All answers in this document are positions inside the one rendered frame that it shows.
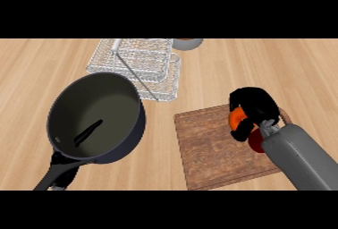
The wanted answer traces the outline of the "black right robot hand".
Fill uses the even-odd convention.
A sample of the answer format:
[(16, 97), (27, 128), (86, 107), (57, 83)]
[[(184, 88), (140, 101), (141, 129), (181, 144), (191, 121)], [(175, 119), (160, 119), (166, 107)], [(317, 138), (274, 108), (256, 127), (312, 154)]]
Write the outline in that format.
[(238, 88), (230, 93), (228, 101), (230, 111), (240, 107), (244, 113), (244, 119), (238, 122), (235, 130), (231, 131), (231, 137), (237, 141), (246, 141), (253, 125), (259, 125), (262, 121), (268, 120), (272, 120), (272, 124), (278, 122), (280, 110), (262, 88)]

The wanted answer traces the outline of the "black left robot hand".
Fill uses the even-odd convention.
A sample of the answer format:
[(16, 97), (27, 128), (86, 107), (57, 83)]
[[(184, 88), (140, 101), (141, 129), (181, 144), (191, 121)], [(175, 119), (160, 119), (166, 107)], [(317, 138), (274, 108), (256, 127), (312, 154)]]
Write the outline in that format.
[[(51, 162), (49, 162), (51, 165), (63, 165), (63, 164), (73, 163), (73, 162), (75, 162), (75, 159), (66, 158), (58, 152), (52, 153)], [(79, 169), (78, 167), (73, 167), (61, 175), (58, 175), (51, 186), (67, 188), (69, 184), (73, 181), (75, 175), (78, 173), (78, 169)]]

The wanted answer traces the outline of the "orange squash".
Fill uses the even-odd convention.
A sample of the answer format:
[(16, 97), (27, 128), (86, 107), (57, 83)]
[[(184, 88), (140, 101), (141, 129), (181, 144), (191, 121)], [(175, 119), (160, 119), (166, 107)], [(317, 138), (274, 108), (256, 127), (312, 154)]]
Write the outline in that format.
[(231, 131), (237, 130), (238, 123), (246, 119), (243, 109), (237, 106), (228, 114), (228, 126)]

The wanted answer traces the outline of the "brown wooden cutting board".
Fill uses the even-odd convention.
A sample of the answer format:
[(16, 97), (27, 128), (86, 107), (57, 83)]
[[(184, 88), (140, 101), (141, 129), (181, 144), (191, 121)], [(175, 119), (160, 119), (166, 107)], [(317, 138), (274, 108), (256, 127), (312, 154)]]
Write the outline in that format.
[(221, 105), (173, 115), (188, 191), (210, 190), (281, 171), (263, 153), (231, 138), (228, 113), (228, 105)]

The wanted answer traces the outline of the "red round fruit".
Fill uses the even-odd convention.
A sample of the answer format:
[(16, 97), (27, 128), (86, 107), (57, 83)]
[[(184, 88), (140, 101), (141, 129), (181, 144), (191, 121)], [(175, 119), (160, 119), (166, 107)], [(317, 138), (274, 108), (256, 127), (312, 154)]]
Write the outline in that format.
[(256, 153), (262, 153), (263, 149), (261, 148), (262, 136), (259, 129), (255, 129), (247, 136), (247, 145)]

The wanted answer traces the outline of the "dark grey frying pan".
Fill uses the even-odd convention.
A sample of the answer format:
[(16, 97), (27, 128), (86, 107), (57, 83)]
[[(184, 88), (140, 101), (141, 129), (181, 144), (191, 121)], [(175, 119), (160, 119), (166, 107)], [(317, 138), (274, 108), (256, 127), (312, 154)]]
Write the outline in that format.
[(49, 164), (38, 191), (70, 169), (109, 164), (134, 150), (144, 134), (144, 106), (131, 81), (111, 72), (76, 79), (51, 105), (45, 130), (58, 161)]

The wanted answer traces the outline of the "grey bowl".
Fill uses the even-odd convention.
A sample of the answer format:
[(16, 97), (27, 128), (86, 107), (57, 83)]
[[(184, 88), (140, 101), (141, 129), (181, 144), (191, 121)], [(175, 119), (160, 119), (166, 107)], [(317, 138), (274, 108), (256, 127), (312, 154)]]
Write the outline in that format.
[(172, 39), (172, 48), (179, 51), (188, 51), (196, 49), (203, 40), (200, 38), (188, 38), (188, 39)]

